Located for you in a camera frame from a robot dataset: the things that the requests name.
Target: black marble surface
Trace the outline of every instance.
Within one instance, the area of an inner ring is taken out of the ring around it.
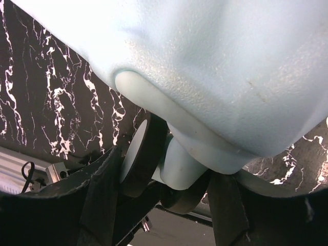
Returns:
[[[113,145],[126,150],[147,112],[9,0],[0,1],[0,13],[0,145],[49,162],[84,164]],[[308,193],[328,186],[327,150],[324,120],[280,155],[245,169]]]

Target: black cable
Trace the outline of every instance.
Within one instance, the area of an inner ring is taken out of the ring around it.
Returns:
[[[26,176],[25,175],[25,167],[28,164],[31,164],[31,169],[30,169],[30,172],[29,172],[28,176]],[[22,189],[22,193],[26,192],[26,190],[29,187],[29,184],[30,183],[34,183],[33,180],[32,180],[32,176],[33,176],[34,170],[35,170],[35,164],[33,162],[31,162],[31,161],[28,161],[27,163],[25,163],[22,166],[22,176],[24,177],[24,179],[26,179],[26,182],[25,182],[24,187]]]

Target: wire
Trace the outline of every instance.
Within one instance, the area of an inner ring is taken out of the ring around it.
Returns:
[[[25,167],[28,164],[31,164],[31,169],[30,169],[30,172],[29,172],[28,176],[26,176],[26,174],[25,174]],[[34,170],[35,170],[35,164],[33,162],[31,162],[31,161],[28,161],[27,163],[25,163],[22,166],[22,176],[24,177],[24,179],[26,179],[26,182],[25,182],[24,187],[22,189],[22,193],[26,192],[26,190],[29,187],[29,184],[30,183],[34,183],[33,180],[32,180],[32,176],[33,176]]]

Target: gray floor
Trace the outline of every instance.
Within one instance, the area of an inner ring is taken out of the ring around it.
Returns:
[[[154,209],[149,213],[152,229],[135,236],[132,246],[213,246],[213,229]]]

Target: marble tabletop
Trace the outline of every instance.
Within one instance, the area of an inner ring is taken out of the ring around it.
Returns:
[[[105,85],[12,2],[0,0],[0,13],[0,146],[84,164],[113,145],[126,151],[148,112]],[[328,186],[327,151],[325,119],[283,153],[245,169],[297,193],[313,192]]]

